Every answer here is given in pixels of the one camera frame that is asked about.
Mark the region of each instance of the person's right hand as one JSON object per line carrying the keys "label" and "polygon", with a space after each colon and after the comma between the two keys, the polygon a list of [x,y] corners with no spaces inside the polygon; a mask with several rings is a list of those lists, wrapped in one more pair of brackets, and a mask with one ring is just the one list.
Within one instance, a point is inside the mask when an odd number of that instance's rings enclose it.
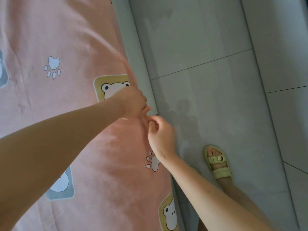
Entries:
{"label": "person's right hand", "polygon": [[109,99],[115,100],[121,106],[123,119],[139,117],[151,110],[151,106],[147,106],[147,98],[135,86],[126,86]]}
{"label": "person's right hand", "polygon": [[148,139],[157,159],[164,161],[176,157],[175,130],[160,116],[150,116]]}

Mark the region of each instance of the foot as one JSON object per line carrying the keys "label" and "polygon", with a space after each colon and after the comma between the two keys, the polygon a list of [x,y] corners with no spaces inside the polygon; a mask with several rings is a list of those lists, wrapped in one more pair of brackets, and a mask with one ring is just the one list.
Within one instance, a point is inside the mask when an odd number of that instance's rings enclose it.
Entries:
{"label": "foot", "polygon": [[[218,156],[218,155],[222,155],[222,153],[220,151],[218,151],[217,149],[211,148],[209,147],[207,149],[207,156]],[[217,163],[217,164],[211,164],[212,170],[218,169],[218,168],[223,168],[223,167],[227,167],[227,162],[222,162],[222,163]],[[225,186],[228,186],[230,183],[232,183],[232,179],[231,177],[222,177],[217,179],[217,182],[224,188]]]}

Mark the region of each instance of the pink fabric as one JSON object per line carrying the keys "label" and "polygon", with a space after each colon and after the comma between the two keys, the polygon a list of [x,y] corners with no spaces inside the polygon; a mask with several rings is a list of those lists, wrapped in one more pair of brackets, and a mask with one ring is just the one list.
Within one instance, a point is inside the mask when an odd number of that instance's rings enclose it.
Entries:
{"label": "pink fabric", "polygon": [[[0,50],[0,137],[98,102],[98,77],[137,84],[110,0],[0,0]],[[116,121],[64,174],[73,197],[47,192],[14,230],[178,230],[169,173],[152,157],[144,123]]]}

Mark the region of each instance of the person's left arm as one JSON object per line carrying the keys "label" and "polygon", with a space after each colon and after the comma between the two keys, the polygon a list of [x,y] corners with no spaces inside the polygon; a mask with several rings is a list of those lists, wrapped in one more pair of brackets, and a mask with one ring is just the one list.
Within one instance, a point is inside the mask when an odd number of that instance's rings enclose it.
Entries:
{"label": "person's left arm", "polygon": [[102,130],[149,110],[142,92],[129,86],[102,102],[1,138],[0,230],[12,229]]}

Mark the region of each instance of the green sandal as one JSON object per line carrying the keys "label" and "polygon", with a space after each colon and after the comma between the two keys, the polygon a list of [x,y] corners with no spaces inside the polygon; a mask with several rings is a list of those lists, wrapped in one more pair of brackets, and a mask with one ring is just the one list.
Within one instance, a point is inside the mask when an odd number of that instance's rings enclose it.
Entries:
{"label": "green sandal", "polygon": [[[207,149],[209,147],[220,151],[222,155],[207,156]],[[212,172],[212,174],[213,174],[213,176],[216,180],[219,179],[219,178],[222,178],[222,177],[231,177],[232,178],[232,173],[230,171],[226,155],[224,154],[224,152],[219,147],[217,147],[215,145],[207,145],[203,148],[202,153],[203,153],[203,158],[204,158],[206,164],[208,165],[210,171]],[[211,164],[217,164],[217,163],[222,163],[222,162],[226,162],[227,167],[222,167],[222,168],[218,168],[218,169],[215,169],[215,170],[212,169]]]}

